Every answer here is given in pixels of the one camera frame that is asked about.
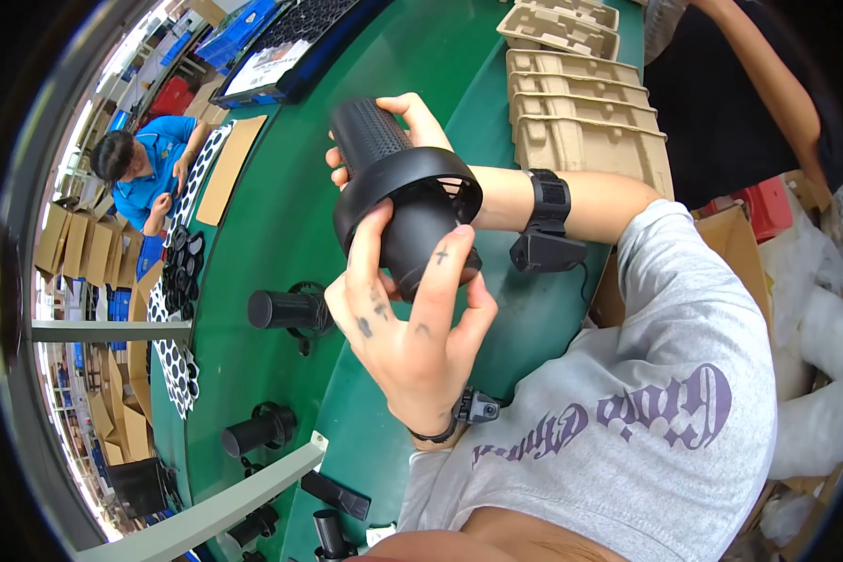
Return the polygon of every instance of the blue shirt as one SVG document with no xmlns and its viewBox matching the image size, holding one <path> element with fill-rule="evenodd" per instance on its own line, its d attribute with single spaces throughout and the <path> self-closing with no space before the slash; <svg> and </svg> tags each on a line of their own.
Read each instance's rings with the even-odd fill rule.
<svg viewBox="0 0 843 562">
<path fill-rule="evenodd" d="M 172 168 L 184 154 L 196 127 L 197 120 L 193 117 L 157 117 L 135 135 L 146 149 L 153 174 L 130 182 L 116 182 L 112 197 L 118 213 L 138 230 L 144 229 L 153 201 L 163 193 L 174 193 L 178 189 L 178 178 L 171 177 Z"/>
</svg>

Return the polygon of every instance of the black cable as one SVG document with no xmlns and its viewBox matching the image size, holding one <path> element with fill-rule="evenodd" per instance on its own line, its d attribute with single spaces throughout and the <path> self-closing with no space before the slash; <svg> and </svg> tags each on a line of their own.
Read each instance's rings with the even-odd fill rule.
<svg viewBox="0 0 843 562">
<path fill-rule="evenodd" d="M 584 306 L 587 307 L 590 303 L 587 302 L 587 298 L 584 296 L 584 289 L 587 287 L 587 279 L 590 277 L 590 270 L 587 269 L 587 264 L 584 262 L 581 262 L 579 265 L 584 268 L 584 282 L 581 283 L 581 300 L 584 302 Z"/>
</svg>

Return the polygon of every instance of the gray t-shirt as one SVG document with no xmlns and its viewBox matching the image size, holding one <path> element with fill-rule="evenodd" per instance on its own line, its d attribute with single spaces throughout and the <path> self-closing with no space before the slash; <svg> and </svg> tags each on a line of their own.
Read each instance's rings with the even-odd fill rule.
<svg viewBox="0 0 843 562">
<path fill-rule="evenodd" d="M 499 419 L 418 452 L 399 531 L 528 513 L 627 559 L 718 560 L 762 490 L 776 400 L 762 313 L 679 203 L 618 243 L 621 327 L 587 329 Z"/>
</svg>

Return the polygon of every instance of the black hair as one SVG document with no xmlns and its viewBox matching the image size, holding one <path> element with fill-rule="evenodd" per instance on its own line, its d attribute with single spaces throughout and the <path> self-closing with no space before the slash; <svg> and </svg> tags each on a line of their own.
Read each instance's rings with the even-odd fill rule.
<svg viewBox="0 0 843 562">
<path fill-rule="evenodd" d="M 117 182 L 125 175 L 134 155 L 134 135 L 126 130 L 111 130 L 90 153 L 90 169 L 101 180 Z"/>
</svg>

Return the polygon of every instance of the purple print on shirt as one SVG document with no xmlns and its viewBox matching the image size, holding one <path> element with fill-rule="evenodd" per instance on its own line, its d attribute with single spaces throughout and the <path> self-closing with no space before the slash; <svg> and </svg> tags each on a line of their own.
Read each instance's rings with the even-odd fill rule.
<svg viewBox="0 0 843 562">
<path fill-rule="evenodd" d="M 580 404 L 569 404 L 556 417 L 549 412 L 540 418 L 537 427 L 532 429 L 521 443 L 511 449 L 494 445 L 478 445 L 472 450 L 472 468 L 484 455 L 496 455 L 506 460 L 522 460 L 525 455 L 534 453 L 532 458 L 541 458 L 549 453 L 558 454 L 562 447 L 571 443 L 575 435 L 587 427 L 587 411 Z"/>
<path fill-rule="evenodd" d="M 681 411 L 686 415 L 679 418 Z M 623 391 L 607 399 L 602 399 L 596 405 L 596 421 L 608 427 L 612 420 L 621 420 L 624 426 L 619 435 L 630 443 L 637 424 L 649 429 L 652 422 L 663 418 L 668 426 L 663 438 L 669 447 L 680 442 L 695 451 L 700 447 L 707 447 L 721 433 L 725 421 L 731 412 L 731 387 L 727 377 L 721 370 L 711 363 L 699 365 L 685 380 L 677 381 L 672 378 L 665 388 L 647 385 L 634 392 Z M 686 423 L 687 427 L 677 433 L 673 422 L 678 420 L 678 427 Z M 549 412 L 540 418 L 537 427 L 527 436 L 521 438 L 521 443 L 511 449 L 495 445 L 478 445 L 472 449 L 472 468 L 484 455 L 495 455 L 505 460 L 522 460 L 533 453 L 531 458 L 537 459 L 549 453 L 559 454 L 572 442 L 575 436 L 587 427 L 587 410 L 580 404 L 570 404 L 562 415 L 550 415 Z"/>
<path fill-rule="evenodd" d="M 681 389 L 686 394 L 681 402 Z M 672 422 L 683 410 L 690 416 L 690 421 L 701 423 L 694 429 L 693 424 L 680 433 L 672 428 Z M 596 406 L 596 421 L 608 427 L 609 422 L 618 419 L 625 424 L 619 432 L 625 441 L 629 441 L 631 426 L 640 423 L 649 429 L 652 422 L 664 418 L 668 431 L 664 439 L 670 447 L 680 442 L 691 451 L 708 446 L 715 440 L 731 411 L 731 387 L 720 369 L 711 363 L 699 365 L 683 382 L 674 378 L 666 388 L 649 385 L 630 394 L 626 390 L 622 395 L 599 400 Z"/>
</svg>

